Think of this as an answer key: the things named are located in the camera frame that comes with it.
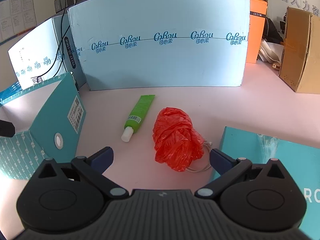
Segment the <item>brown cardboard box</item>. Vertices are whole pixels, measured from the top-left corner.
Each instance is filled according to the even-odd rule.
[[[320,94],[320,17],[287,8],[279,77],[295,92]]]

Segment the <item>white sticker label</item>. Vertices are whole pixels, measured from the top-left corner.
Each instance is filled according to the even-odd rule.
[[[80,104],[78,96],[76,96],[75,100],[73,100],[73,104],[68,114],[68,119],[72,127],[75,129],[76,133],[78,133],[79,131],[82,115],[83,115],[83,108]]]
[[[140,122],[141,122],[141,118],[138,117],[138,116],[136,116],[136,115],[130,115],[130,116],[128,117],[128,120],[134,120],[134,121],[136,121],[137,123],[140,123]]]

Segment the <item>poster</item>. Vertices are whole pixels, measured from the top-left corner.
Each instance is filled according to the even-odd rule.
[[[0,45],[34,27],[33,0],[0,0]]]

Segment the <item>orange bag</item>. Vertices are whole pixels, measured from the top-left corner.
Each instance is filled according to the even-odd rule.
[[[257,61],[266,12],[267,2],[250,0],[250,27],[246,62],[256,63]]]
[[[156,162],[167,163],[175,171],[185,171],[203,154],[204,139],[193,128],[190,117],[181,109],[162,109],[153,127]]]

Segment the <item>crumpled red bag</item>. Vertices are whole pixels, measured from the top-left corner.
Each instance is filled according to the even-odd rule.
[[[190,117],[181,109],[162,109],[153,127],[156,162],[167,163],[175,171],[185,171],[203,154],[204,139],[193,128]]]

